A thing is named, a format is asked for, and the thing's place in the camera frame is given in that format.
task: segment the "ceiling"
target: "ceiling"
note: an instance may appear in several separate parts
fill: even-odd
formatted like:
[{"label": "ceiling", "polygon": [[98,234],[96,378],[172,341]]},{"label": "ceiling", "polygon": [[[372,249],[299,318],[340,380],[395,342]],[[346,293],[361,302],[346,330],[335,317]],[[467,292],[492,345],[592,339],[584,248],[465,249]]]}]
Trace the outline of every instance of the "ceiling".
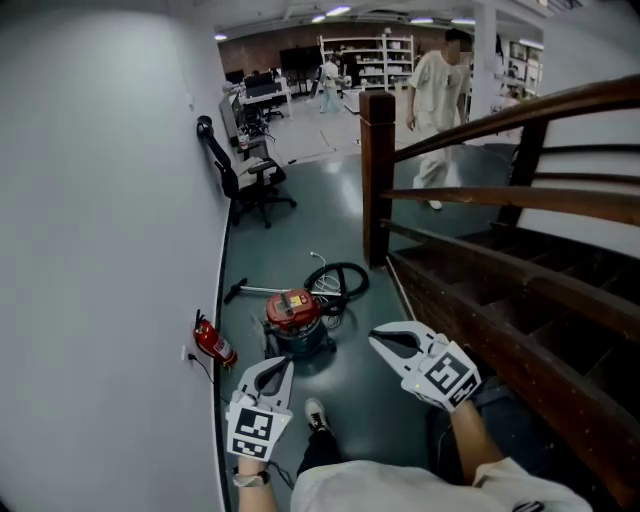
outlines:
[{"label": "ceiling", "polygon": [[[495,5],[498,32],[505,36],[542,40],[540,26],[550,15],[536,0],[481,0]],[[472,0],[195,0],[211,2],[215,30],[229,39],[259,32],[306,25],[340,5],[351,10],[322,23],[366,21],[408,23],[412,18],[434,18],[433,26],[448,26],[452,18],[473,18]]]}]

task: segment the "wrist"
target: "wrist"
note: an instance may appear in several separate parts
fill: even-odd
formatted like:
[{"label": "wrist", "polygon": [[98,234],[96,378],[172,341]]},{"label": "wrist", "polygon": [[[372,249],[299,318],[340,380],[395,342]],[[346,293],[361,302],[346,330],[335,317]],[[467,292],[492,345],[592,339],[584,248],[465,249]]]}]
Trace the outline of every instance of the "wrist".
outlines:
[{"label": "wrist", "polygon": [[253,476],[266,469],[267,465],[255,459],[248,457],[238,457],[238,475]]}]

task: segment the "red fire extinguisher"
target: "red fire extinguisher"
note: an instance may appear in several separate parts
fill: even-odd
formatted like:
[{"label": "red fire extinguisher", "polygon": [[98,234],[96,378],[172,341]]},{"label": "red fire extinguisher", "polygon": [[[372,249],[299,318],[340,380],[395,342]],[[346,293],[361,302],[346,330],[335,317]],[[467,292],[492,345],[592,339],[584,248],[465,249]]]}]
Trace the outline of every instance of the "red fire extinguisher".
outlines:
[{"label": "red fire extinguisher", "polygon": [[193,338],[196,345],[208,356],[213,357],[222,366],[231,368],[238,361],[238,353],[233,350],[231,344],[215,330],[211,322],[200,310],[196,313],[196,325],[193,328]]}]

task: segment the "desk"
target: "desk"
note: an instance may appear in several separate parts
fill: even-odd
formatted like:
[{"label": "desk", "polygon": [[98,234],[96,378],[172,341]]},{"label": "desk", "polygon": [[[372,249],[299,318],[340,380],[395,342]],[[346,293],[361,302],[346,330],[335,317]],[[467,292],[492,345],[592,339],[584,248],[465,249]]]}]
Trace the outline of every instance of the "desk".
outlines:
[{"label": "desk", "polygon": [[240,96],[240,103],[242,105],[251,105],[252,103],[259,103],[261,101],[267,101],[278,96],[287,97],[287,106],[289,107],[289,117],[293,119],[293,109],[291,108],[291,89],[283,83],[282,90],[271,94],[264,94],[263,96],[255,96],[253,98],[247,98],[246,96]]}]

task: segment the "shoe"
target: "shoe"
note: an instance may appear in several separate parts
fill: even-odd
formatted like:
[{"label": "shoe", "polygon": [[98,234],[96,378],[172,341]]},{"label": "shoe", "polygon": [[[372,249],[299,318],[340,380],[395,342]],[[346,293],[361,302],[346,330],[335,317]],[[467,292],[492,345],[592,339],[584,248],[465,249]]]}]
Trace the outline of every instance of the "shoe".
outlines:
[{"label": "shoe", "polygon": [[311,430],[314,432],[319,432],[321,430],[331,432],[329,423],[327,422],[327,416],[324,411],[324,406],[320,400],[317,398],[307,399],[304,404],[304,413],[307,416],[307,422],[309,423]]}]

